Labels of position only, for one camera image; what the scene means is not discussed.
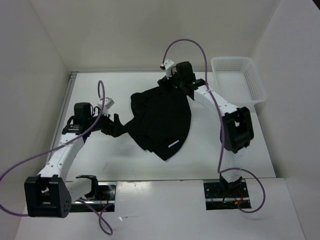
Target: cable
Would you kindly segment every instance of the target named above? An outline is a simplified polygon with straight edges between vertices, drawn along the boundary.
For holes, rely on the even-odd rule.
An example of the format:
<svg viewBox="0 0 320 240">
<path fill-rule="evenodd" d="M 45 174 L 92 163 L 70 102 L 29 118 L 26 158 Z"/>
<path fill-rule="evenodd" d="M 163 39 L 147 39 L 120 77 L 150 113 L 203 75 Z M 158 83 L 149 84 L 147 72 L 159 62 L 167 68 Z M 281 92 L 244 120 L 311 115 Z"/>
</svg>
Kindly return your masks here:
<svg viewBox="0 0 320 240">
<path fill-rule="evenodd" d="M 266 201 L 266 191 L 265 191 L 265 188 L 262 185 L 261 181 L 251 171 L 243 169 L 243 168 L 231 167 L 231 168 L 227 168 L 227 169 L 221 170 L 222 159 L 223 159 L 223 156 L 224 156 L 224 149 L 225 149 L 225 141 L 226 141 L 225 126 L 224 126 L 224 123 L 223 123 L 222 115 L 221 115 L 217 100 L 216 100 L 215 96 L 213 95 L 213 93 L 210 91 L 210 88 L 209 88 L 209 83 L 208 83 L 208 62 L 207 62 L 207 57 L 206 57 L 204 49 L 200 46 L 199 43 L 197 43 L 196 41 L 194 41 L 192 39 L 188 39 L 188 38 L 177 39 L 177 40 L 173 41 L 172 43 L 170 43 L 170 45 L 165 50 L 165 53 L 164 53 L 164 56 L 163 56 L 163 59 L 162 59 L 162 63 L 163 64 L 165 63 L 166 56 L 167 56 L 167 53 L 168 53 L 170 47 L 173 44 L 178 43 L 178 42 L 182 42 L 182 41 L 191 42 L 191 43 L 194 43 L 195 45 L 197 45 L 198 48 L 201 50 L 203 58 L 204 58 L 204 80 L 205 80 L 205 86 L 206 86 L 206 89 L 208 90 L 208 92 L 209 92 L 209 94 L 210 94 L 210 96 L 211 96 L 211 98 L 212 98 L 212 100 L 214 102 L 214 105 L 215 105 L 216 110 L 218 112 L 220 124 L 221 124 L 221 150 L 220 150 L 220 157 L 219 157 L 217 173 L 218 174 L 222 174 L 222 173 L 225 173 L 225 172 L 228 172 L 228 171 L 232 171 L 232 170 L 240 170 L 240 171 L 243 171 L 243 172 L 246 172 L 246 173 L 250 174 L 251 176 L 253 176 L 253 178 L 255 180 L 257 180 L 257 182 L 261 186 L 262 193 L 263 193 L 263 199 L 262 199 L 261 205 L 257 209 L 252 210 L 252 211 L 246 211 L 246 210 L 243 210 L 243 209 L 240 208 L 240 205 L 242 203 L 244 203 L 244 202 L 247 202 L 247 200 L 246 201 L 242 201 L 237 205 L 238 209 L 240 211 L 244 212 L 244 213 L 247 213 L 247 214 L 256 213 L 257 211 L 259 211 L 263 207 L 263 205 L 265 204 L 265 201 Z"/>
<path fill-rule="evenodd" d="M 66 122 L 66 124 L 70 124 L 71 121 L 73 121 L 73 120 L 74 120 L 74 116 L 71 116 L 71 117 L 68 119 L 68 121 Z"/>
<path fill-rule="evenodd" d="M 101 199 L 101 193 L 100 193 L 100 211 L 102 210 L 102 199 Z"/>
<path fill-rule="evenodd" d="M 240 201 L 242 201 L 245 198 L 245 196 L 243 195 L 243 193 L 239 189 L 237 189 L 236 191 L 240 194 L 240 196 L 241 196 Z"/>
<path fill-rule="evenodd" d="M 91 117 L 94 115 L 94 106 L 92 106 L 92 104 L 90 104 L 90 108 L 91 108 Z"/>
<path fill-rule="evenodd" d="M 102 86 L 102 108 L 104 108 L 105 106 L 105 98 L 106 98 L 106 93 L 105 93 L 105 86 L 104 86 L 104 83 L 100 80 L 98 82 L 98 95 L 99 95 L 99 98 L 101 99 L 100 97 L 100 86 Z M 57 146 L 53 149 L 50 149 L 50 150 L 47 150 L 47 151 L 44 151 L 42 153 L 38 153 L 34 156 L 31 156 L 31 157 L 28 157 L 18 163 L 16 163 L 15 165 L 11 166 L 10 168 L 8 168 L 6 171 L 4 171 L 4 173 L 1 174 L 0 176 L 0 182 L 1 180 L 10 172 L 12 171 L 13 169 L 15 169 L 16 167 L 20 166 L 21 164 L 24 164 L 32 159 L 35 159 L 35 158 L 38 158 L 40 156 L 43 156 L 43 155 L 46 155 L 46 154 L 49 154 L 49 153 L 52 153 L 56 150 L 59 150 L 59 149 L 62 149 L 64 148 L 66 145 L 78 140 L 79 138 L 82 138 L 84 135 L 86 135 L 87 133 L 89 133 L 91 131 L 91 129 L 94 128 L 94 126 L 97 124 L 97 122 L 99 121 L 99 119 L 101 118 L 102 116 L 102 113 L 103 111 L 100 111 L 99 115 L 97 116 L 96 120 L 94 121 L 94 123 L 86 130 L 84 131 L 83 133 L 81 133 L 80 135 L 76 136 L 75 138 L 67 141 L 64 145 L 60 145 L 60 146 Z M 28 217 L 28 214 L 21 214 L 21 213 L 17 213 L 17 212 L 13 212 L 13 211 L 10 211 L 8 209 L 6 209 L 4 206 L 2 206 L 0 204 L 0 209 L 4 212 L 6 212 L 7 214 L 10 214 L 10 215 L 13 215 L 13 216 L 17 216 L 17 217 Z"/>
<path fill-rule="evenodd" d="M 98 106 L 95 106 L 95 107 L 93 108 L 92 117 L 96 114 L 96 109 L 97 109 L 98 114 L 100 113 L 100 108 L 99 108 Z"/>
<path fill-rule="evenodd" d="M 77 202 L 80 202 L 80 203 L 86 205 L 92 212 L 94 212 L 94 213 L 99 217 L 99 225 L 100 225 L 100 228 L 101 228 L 101 230 L 102 230 L 105 234 L 111 236 L 111 235 L 114 233 L 112 227 L 111 227 L 111 226 L 109 225 L 109 223 L 102 217 L 102 213 L 103 213 L 108 207 L 110 207 L 112 204 L 108 204 L 107 206 L 105 206 L 105 207 L 101 210 L 100 213 L 98 213 L 92 206 L 90 206 L 90 204 L 86 203 L 85 201 L 82 201 L 82 200 L 79 200 L 79 199 L 78 199 Z M 107 231 L 104 229 L 104 227 L 102 226 L 101 221 L 102 221 L 105 225 L 107 225 L 107 227 L 110 229 L 110 232 L 107 232 Z"/>
</svg>

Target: white basket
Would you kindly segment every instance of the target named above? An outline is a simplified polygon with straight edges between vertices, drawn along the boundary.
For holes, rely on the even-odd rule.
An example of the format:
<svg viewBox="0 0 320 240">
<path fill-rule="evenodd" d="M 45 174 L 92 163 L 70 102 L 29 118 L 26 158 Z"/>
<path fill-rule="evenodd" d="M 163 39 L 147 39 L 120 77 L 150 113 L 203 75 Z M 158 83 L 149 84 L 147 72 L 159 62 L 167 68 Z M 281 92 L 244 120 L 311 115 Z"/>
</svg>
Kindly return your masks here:
<svg viewBox="0 0 320 240">
<path fill-rule="evenodd" d="M 230 103 L 252 106 L 267 100 L 254 61 L 249 57 L 220 56 L 211 59 L 213 84 Z"/>
</svg>

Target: black cloth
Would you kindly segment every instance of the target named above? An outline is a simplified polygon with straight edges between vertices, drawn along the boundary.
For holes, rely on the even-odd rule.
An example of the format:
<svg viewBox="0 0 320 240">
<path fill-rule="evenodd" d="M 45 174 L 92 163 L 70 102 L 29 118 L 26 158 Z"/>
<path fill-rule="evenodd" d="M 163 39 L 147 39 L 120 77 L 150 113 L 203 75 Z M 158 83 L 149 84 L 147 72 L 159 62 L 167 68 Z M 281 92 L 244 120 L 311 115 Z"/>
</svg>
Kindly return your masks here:
<svg viewBox="0 0 320 240">
<path fill-rule="evenodd" d="M 191 124 L 187 96 L 155 87 L 134 93 L 131 109 L 134 118 L 124 128 L 142 149 L 164 161 L 179 151 Z"/>
</svg>

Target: white connector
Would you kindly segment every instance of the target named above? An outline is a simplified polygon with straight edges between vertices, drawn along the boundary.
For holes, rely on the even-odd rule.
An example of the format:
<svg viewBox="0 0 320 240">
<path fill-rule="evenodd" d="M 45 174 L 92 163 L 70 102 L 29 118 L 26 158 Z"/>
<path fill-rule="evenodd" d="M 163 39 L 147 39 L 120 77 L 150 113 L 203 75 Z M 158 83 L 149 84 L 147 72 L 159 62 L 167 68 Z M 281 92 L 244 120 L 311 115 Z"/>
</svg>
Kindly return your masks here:
<svg viewBox="0 0 320 240">
<path fill-rule="evenodd" d="M 165 62 L 161 64 L 161 68 L 165 70 L 165 75 L 167 79 L 171 78 L 172 74 L 175 74 L 175 66 L 175 62 L 170 59 L 165 60 Z"/>
<path fill-rule="evenodd" d="M 102 103 L 103 103 L 103 100 L 101 99 L 99 102 L 98 102 L 98 107 L 100 109 L 102 109 Z M 106 97 L 104 99 L 104 108 L 103 108 L 103 111 L 102 111 L 102 114 L 105 115 L 105 116 L 108 116 L 109 114 L 109 109 L 111 108 L 111 106 L 114 104 L 115 102 L 112 100 L 112 98 L 110 97 Z"/>
</svg>

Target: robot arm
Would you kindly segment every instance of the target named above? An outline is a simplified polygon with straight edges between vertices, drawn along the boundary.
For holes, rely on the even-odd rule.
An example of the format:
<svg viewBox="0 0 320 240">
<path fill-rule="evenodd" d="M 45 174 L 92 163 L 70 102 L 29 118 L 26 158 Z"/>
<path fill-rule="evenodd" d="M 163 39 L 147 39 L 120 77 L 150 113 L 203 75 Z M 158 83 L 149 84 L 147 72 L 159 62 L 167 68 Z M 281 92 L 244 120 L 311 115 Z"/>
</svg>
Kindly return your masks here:
<svg viewBox="0 0 320 240">
<path fill-rule="evenodd" d="M 172 60 L 166 60 L 160 68 L 166 72 L 166 76 L 158 81 L 160 87 L 173 93 L 182 91 L 186 96 L 202 104 L 217 116 L 217 108 L 209 92 L 213 94 L 222 116 L 225 136 L 224 148 L 229 151 L 224 165 L 227 168 L 240 168 L 241 152 L 243 151 L 241 149 L 248 147 L 250 141 L 254 138 L 249 109 L 246 107 L 239 108 L 212 89 L 207 89 L 206 82 L 203 79 L 196 79 L 189 62 L 175 64 Z M 220 176 L 220 180 L 226 189 L 236 186 L 241 179 L 241 173 L 237 170 L 224 172 Z"/>
<path fill-rule="evenodd" d="M 111 98 L 105 98 L 98 103 L 102 115 L 97 124 L 87 134 L 70 144 L 55 151 L 45 167 L 37 176 L 30 176 L 24 183 L 24 191 L 28 215 L 30 217 L 65 218 L 71 209 L 71 204 L 85 195 L 87 198 L 98 194 L 98 180 L 94 175 L 81 175 L 72 182 L 66 183 L 67 174 L 78 152 L 82 149 L 91 132 L 101 131 L 106 135 L 117 137 L 122 133 L 123 126 L 119 116 L 114 115 L 110 120 L 109 108 L 113 105 Z M 59 146 L 64 145 L 76 136 L 81 135 L 91 127 L 97 116 L 91 113 L 88 102 L 76 103 L 72 116 L 62 131 Z"/>
</svg>

